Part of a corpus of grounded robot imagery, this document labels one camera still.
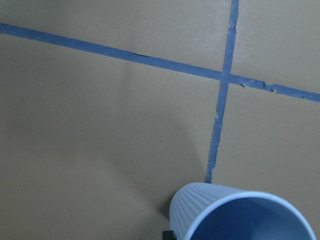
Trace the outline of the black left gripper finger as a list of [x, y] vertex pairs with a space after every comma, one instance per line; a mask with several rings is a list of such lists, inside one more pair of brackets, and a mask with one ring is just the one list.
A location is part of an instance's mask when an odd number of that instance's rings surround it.
[[165, 230], [162, 232], [162, 240], [176, 240], [173, 230]]

